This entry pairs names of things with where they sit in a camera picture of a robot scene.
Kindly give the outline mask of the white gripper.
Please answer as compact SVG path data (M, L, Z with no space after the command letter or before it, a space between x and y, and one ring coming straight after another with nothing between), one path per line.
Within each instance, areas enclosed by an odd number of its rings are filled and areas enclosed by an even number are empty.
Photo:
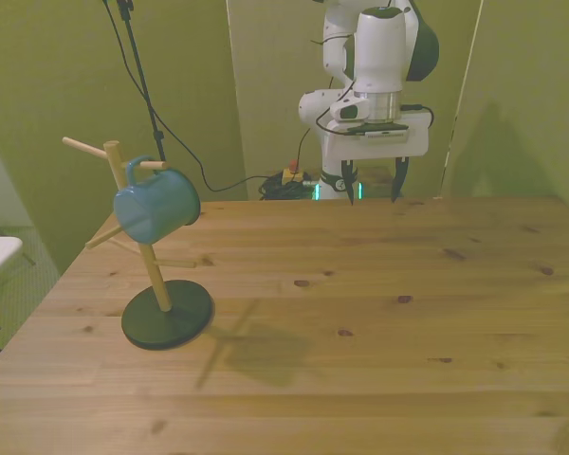
M354 184L358 177L353 160L395 158L391 189L394 203L406 180L409 157L423 156L429 149L429 127L429 111L403 112L400 118L388 123L332 120L328 128L336 133L326 134L322 154L328 159L342 160L341 176L351 205L355 202Z

